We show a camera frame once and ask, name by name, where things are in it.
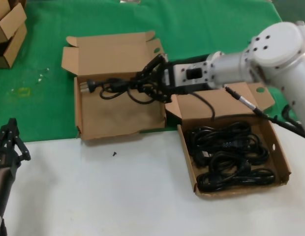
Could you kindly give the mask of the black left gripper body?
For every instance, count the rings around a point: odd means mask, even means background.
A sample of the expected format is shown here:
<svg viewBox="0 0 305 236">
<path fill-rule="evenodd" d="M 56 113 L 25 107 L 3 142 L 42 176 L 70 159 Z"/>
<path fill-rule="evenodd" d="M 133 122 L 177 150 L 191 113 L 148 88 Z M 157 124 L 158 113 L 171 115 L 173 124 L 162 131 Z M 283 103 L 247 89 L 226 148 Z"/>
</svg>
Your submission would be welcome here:
<svg viewBox="0 0 305 236">
<path fill-rule="evenodd" d="M 13 148 L 0 147 L 0 171 L 15 177 L 20 166 L 19 155 Z"/>
</svg>

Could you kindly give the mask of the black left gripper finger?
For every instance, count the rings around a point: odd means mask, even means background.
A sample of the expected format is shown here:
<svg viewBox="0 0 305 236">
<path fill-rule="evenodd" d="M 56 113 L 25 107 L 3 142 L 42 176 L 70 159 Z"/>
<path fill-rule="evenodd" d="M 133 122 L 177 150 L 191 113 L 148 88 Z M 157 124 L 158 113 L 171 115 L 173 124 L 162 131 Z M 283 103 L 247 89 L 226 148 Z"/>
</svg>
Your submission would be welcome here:
<svg viewBox="0 0 305 236">
<path fill-rule="evenodd" d="M 18 125 L 17 125 L 17 120 L 15 118 L 13 118 L 13 140 L 14 140 L 14 145 L 16 145 L 19 149 L 19 151 L 21 152 L 21 154 L 19 155 L 19 161 L 30 161 L 31 160 L 31 156 L 29 153 L 29 150 L 27 149 L 27 147 L 25 146 L 24 142 L 21 140 L 19 134 L 19 129 L 18 129 Z"/>
<path fill-rule="evenodd" d="M 11 132 L 11 127 L 13 125 L 13 118 L 10 118 L 8 123 L 1 126 L 0 128 L 0 148 L 7 143 L 9 134 Z"/>
</svg>

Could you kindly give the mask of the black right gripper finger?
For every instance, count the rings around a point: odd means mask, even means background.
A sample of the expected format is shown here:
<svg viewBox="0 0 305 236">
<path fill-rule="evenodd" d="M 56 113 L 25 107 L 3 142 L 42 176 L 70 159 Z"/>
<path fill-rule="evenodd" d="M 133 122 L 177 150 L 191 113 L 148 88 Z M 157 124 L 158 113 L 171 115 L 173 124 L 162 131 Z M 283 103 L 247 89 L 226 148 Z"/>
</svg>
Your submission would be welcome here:
<svg viewBox="0 0 305 236">
<path fill-rule="evenodd" d="M 136 73 L 136 80 L 144 80 L 151 77 L 159 66 L 163 66 L 167 62 L 167 54 L 158 54 L 141 71 Z"/>
<path fill-rule="evenodd" d="M 140 101 L 137 99 L 136 102 L 139 104 L 151 104 L 154 101 L 164 104 L 172 102 L 172 94 L 169 89 L 163 85 L 163 83 L 140 82 L 136 89 L 139 93 L 144 93 L 150 98 L 149 101 Z"/>
</svg>

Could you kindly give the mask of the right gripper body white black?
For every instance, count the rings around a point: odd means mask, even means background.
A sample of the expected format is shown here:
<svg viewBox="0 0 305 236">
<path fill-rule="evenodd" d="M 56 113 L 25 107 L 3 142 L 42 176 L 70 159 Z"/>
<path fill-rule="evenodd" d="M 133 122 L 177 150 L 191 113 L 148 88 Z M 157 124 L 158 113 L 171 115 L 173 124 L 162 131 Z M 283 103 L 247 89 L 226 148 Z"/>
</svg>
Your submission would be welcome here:
<svg viewBox="0 0 305 236">
<path fill-rule="evenodd" d="M 194 63 L 168 63 L 164 70 L 163 86 L 170 94 L 178 95 L 214 88 L 206 60 Z"/>
</svg>

